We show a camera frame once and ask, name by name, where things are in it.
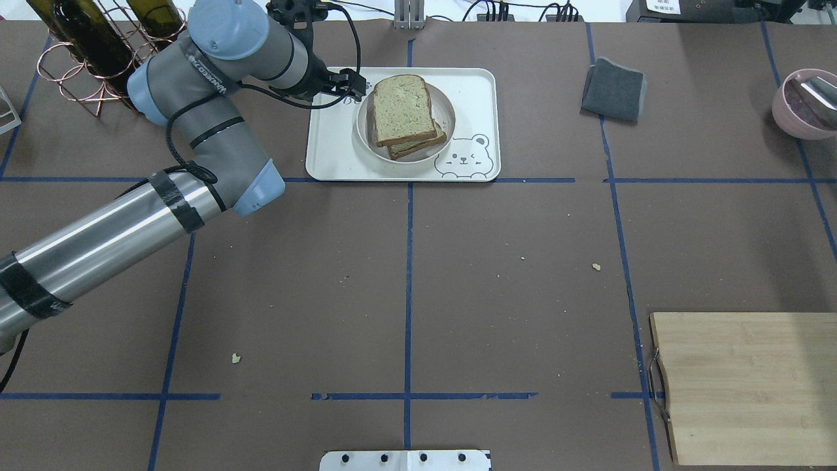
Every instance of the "wooden cutting board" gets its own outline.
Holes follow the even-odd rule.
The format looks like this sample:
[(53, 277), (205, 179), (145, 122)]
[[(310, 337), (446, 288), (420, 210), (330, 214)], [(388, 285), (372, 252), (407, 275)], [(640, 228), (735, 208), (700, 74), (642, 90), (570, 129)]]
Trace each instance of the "wooden cutting board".
[(837, 465), (837, 314), (653, 313), (678, 464)]

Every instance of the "black tape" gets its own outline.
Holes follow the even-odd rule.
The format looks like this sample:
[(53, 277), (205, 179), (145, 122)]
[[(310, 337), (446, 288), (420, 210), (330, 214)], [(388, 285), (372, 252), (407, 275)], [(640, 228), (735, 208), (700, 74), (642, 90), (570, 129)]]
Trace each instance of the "black tape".
[(195, 230), (203, 227), (203, 219), (185, 198), (177, 185), (172, 182), (167, 173), (153, 173), (148, 177), (148, 183), (154, 187), (154, 191), (160, 196), (162, 202), (172, 211), (177, 222), (183, 229), (192, 234)]
[(200, 136), (195, 137), (189, 143), (189, 147), (190, 148), (196, 148), (198, 145), (200, 145), (201, 142), (206, 141), (207, 139), (214, 136), (215, 134), (218, 134), (219, 132), (223, 131), (224, 129), (226, 129), (228, 127), (231, 127), (232, 125), (239, 124), (240, 122), (244, 122), (244, 118), (242, 118), (241, 116), (236, 116), (235, 118), (229, 118), (227, 121), (222, 122), (221, 124), (219, 124), (217, 126), (213, 126), (208, 131), (201, 134)]
[(239, 84), (213, 64), (194, 41), (181, 41), (180, 50), (186, 56), (186, 61), (221, 95), (232, 95), (241, 90)]
[(0, 287), (18, 306), (39, 319), (57, 316), (72, 306), (44, 289), (18, 262), (14, 252), (0, 259)]

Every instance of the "brown table surface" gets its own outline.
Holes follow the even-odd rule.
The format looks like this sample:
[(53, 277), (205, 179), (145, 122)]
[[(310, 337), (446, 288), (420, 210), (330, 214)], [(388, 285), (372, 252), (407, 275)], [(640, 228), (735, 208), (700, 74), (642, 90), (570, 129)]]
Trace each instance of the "brown table surface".
[[(307, 112), (240, 93), (285, 195), (36, 326), (0, 396), (1, 469), (301, 471), (327, 450), (404, 448), (490, 450), (495, 470), (671, 469), (644, 379), (651, 312), (837, 310), (837, 145), (769, 116), (777, 79), (837, 70), (837, 28), (358, 31), (365, 65), (495, 75), (500, 178), (313, 182)], [(327, 64), (352, 62), (345, 23), (316, 35)], [(97, 121), (35, 80), (46, 39), (0, 21), (0, 84), (24, 114), (0, 136), (5, 251), (172, 164), (144, 117)], [(645, 73), (638, 123), (579, 111), (594, 56)]]

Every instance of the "white plastic base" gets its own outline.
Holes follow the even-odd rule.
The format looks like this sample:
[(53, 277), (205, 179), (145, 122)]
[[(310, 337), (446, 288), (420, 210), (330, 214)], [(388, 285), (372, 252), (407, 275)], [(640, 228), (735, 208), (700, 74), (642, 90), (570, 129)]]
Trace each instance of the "white plastic base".
[[(432, 149), (421, 162), (387, 161), (382, 151), (369, 147), (358, 129), (358, 115), (364, 107), (352, 99), (324, 110), (311, 112), (308, 128), (306, 170), (318, 180), (485, 182), (500, 173), (500, 130), (497, 126), (497, 91), (494, 76), (483, 69), (419, 67), (364, 67), (368, 91), (393, 75), (420, 75), (444, 94), (455, 114), (455, 128), (444, 146)], [(319, 105), (333, 100), (322, 94)], [(447, 129), (447, 114), (438, 114), (442, 102), (434, 103), (434, 117)]]
[(490, 471), (485, 450), (329, 452), (320, 471)]

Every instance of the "blue tape line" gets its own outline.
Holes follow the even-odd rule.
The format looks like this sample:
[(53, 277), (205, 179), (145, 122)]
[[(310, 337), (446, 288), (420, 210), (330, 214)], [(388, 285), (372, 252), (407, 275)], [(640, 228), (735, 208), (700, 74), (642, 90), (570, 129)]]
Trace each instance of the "blue tape line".
[(404, 293), (404, 449), (409, 450), (413, 387), (413, 184), (407, 184), (407, 279)]
[(183, 318), (183, 306), (186, 303), (186, 286), (189, 282), (189, 275), (192, 272), (192, 257), (195, 251), (195, 234), (189, 237), (189, 250), (186, 255), (186, 265), (183, 268), (183, 280), (180, 285), (180, 298), (177, 300), (177, 313), (174, 316), (172, 327), (172, 342), (168, 348), (168, 359), (166, 360), (166, 375), (162, 381), (160, 393), (160, 406), (157, 409), (157, 424), (154, 427), (154, 439), (151, 442), (151, 455), (148, 458), (148, 471), (153, 471), (157, 462), (157, 449), (160, 447), (160, 435), (162, 423), (166, 417), (166, 402), (168, 400), (168, 388), (172, 383), (172, 369), (174, 367), (174, 354), (177, 352), (177, 339), (180, 337), (180, 323)]
[[(610, 393), (611, 399), (644, 399), (645, 395), (639, 391), (615, 391)], [(657, 399), (665, 399), (664, 392), (657, 393)]]
[[(779, 78), (779, 71), (776, 67), (776, 60), (773, 58), (773, 48), (770, 47), (770, 36), (768, 35), (768, 27), (767, 24), (763, 21), (762, 37), (764, 38), (764, 48), (768, 52), (768, 59), (770, 60), (770, 68), (773, 71), (773, 78), (776, 80), (776, 87), (778, 88), (779, 86), (782, 86), (782, 80)], [(817, 211), (819, 212), (820, 220), (822, 220), (825, 235), (826, 237), (828, 237), (829, 240), (829, 246), (831, 247), (831, 255), (834, 257), (834, 260), (837, 261), (837, 244), (834, 243), (834, 233), (831, 231), (831, 224), (829, 224), (829, 218), (825, 214), (823, 200), (819, 196), (817, 180), (814, 179), (814, 171), (811, 169), (810, 162), (808, 161), (808, 155), (805, 153), (805, 147), (803, 146), (802, 141), (798, 138), (796, 139), (796, 148), (799, 151), (799, 158), (802, 159), (802, 165), (805, 167), (805, 174), (808, 176), (809, 184), (811, 185), (811, 194), (814, 196), (814, 202), (817, 204)]]
[(312, 401), (525, 401), (537, 396), (536, 392), (327, 392), (311, 395)]
[(773, 60), (773, 48), (770, 47), (770, 38), (768, 37), (768, 24), (762, 20), (762, 37), (764, 38), (764, 47), (768, 50), (768, 60), (770, 60), (770, 69), (773, 71), (773, 79), (776, 81), (778, 88), (782, 84), (782, 79), (779, 78), (779, 70), (776, 68), (776, 61)]
[(416, 392), (412, 398), (416, 401), (477, 401), (480, 399), (499, 399), (501, 401), (525, 401), (537, 396), (536, 392)]
[[(593, 50), (593, 32), (590, 28), (590, 23), (585, 23), (587, 26), (587, 44), (590, 48), (590, 64), (595, 62), (595, 51)], [(624, 233), (622, 231), (622, 215), (619, 212), (619, 197), (616, 194), (616, 183), (614, 175), (614, 163), (610, 155), (610, 145), (608, 144), (607, 134), (604, 132), (604, 116), (598, 115), (598, 125), (602, 133), (602, 146), (604, 148), (604, 155), (607, 158), (608, 165), (608, 181), (610, 186), (610, 199), (614, 206), (614, 218), (616, 219), (616, 235), (619, 238), (619, 254), (622, 257), (622, 271), (625, 277), (625, 287), (628, 292), (628, 307), (630, 311), (631, 323), (634, 331), (634, 348), (636, 353), (637, 363), (639, 365), (639, 383), (642, 386), (642, 402), (645, 409), (645, 426), (648, 429), (648, 443), (651, 450), (651, 462), (654, 465), (654, 471), (660, 471), (660, 459), (657, 456), (657, 440), (654, 433), (654, 418), (651, 415), (651, 401), (649, 399), (648, 379), (645, 377), (645, 362), (642, 354), (642, 338), (639, 335), (639, 322), (636, 317), (636, 305), (634, 303), (634, 288), (630, 278), (630, 267), (628, 265), (628, 252), (625, 249)]]
[[(800, 141), (799, 139), (796, 140), (796, 147), (799, 150), (799, 156), (802, 158), (802, 162), (805, 165), (805, 173), (807, 173), (808, 176), (811, 177), (813, 172), (811, 171), (811, 167), (808, 165), (808, 156), (805, 155), (805, 148), (802, 145), (802, 141)], [(829, 218), (825, 214), (823, 200), (819, 197), (819, 189), (817, 188), (816, 181), (813, 178), (811, 178), (810, 184), (811, 193), (814, 195), (814, 202), (817, 204), (819, 218), (823, 222), (825, 236), (829, 240), (829, 246), (831, 247), (831, 255), (834, 257), (834, 260), (837, 261), (837, 244), (834, 243), (834, 233), (831, 231), (831, 224), (829, 224)]]
[(415, 39), (407, 41), (407, 67), (413, 66), (413, 41)]
[(400, 392), (327, 392), (312, 394), (312, 401), (403, 401)]
[[(157, 393), (132, 392), (5, 392), (0, 400), (9, 401), (159, 401)], [(220, 401), (220, 394), (180, 393), (168, 396), (169, 401)]]
[(590, 65), (596, 64), (596, 50), (593, 47), (593, 31), (590, 29), (590, 23), (585, 23), (587, 27), (587, 50), (590, 53)]
[(616, 184), (807, 184), (810, 179), (605, 179)]
[(142, 177), (2, 177), (4, 182), (37, 183), (128, 183), (135, 184)]
[(510, 178), (510, 179), (494, 179), (494, 183), (497, 184), (574, 184), (575, 179), (571, 178), (556, 178), (556, 179), (549, 179), (549, 178)]
[(203, 394), (192, 392), (169, 393), (167, 401), (220, 401), (220, 394)]
[(0, 394), (0, 399), (15, 401), (159, 401), (156, 393), (116, 393), (116, 392), (8, 392)]
[[(47, 41), (44, 43), (44, 48), (41, 50), (43, 53), (49, 45), (52, 44), (52, 36), (47, 35)], [(23, 121), (23, 117), (26, 116), (26, 110), (29, 108), (29, 99), (32, 98), (32, 93), (35, 91), (35, 84), (38, 83), (38, 71), (35, 70), (35, 73), (32, 75), (32, 81), (29, 82), (29, 90), (26, 91), (26, 99), (23, 100), (23, 105), (20, 107), (20, 120)], [(21, 124), (18, 127), (15, 127), (12, 131), (12, 136), (8, 140), (8, 146), (6, 146), (6, 153), (3, 155), (3, 162), (0, 163), (0, 179), (3, 177), (3, 174), (6, 173), (6, 166), (8, 165), (9, 159), (12, 158), (12, 149), (14, 148), (14, 143), (18, 140), (18, 133), (20, 132), (20, 128), (23, 127)]]

